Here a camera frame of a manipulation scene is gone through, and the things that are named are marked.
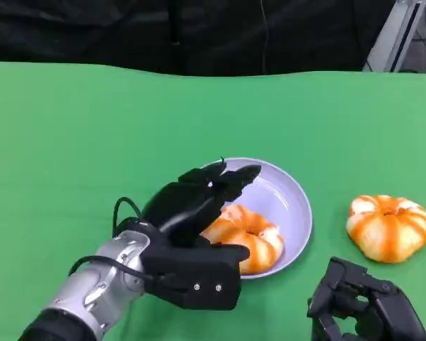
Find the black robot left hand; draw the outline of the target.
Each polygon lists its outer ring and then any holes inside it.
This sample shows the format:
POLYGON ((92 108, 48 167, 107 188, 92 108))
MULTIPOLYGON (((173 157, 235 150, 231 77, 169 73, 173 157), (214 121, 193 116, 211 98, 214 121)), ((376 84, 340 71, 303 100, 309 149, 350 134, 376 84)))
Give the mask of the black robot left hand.
POLYGON ((193 168, 168 183, 146 204, 143 219, 162 232, 174 247, 192 247, 199 235, 261 172, 251 164, 227 170, 224 159, 193 168))

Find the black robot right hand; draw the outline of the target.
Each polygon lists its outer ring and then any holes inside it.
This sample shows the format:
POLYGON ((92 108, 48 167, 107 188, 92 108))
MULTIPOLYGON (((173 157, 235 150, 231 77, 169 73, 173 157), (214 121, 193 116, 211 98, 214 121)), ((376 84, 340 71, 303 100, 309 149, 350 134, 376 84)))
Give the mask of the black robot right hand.
POLYGON ((312 340, 426 340, 402 289, 337 257, 329 260, 307 305, 312 340))

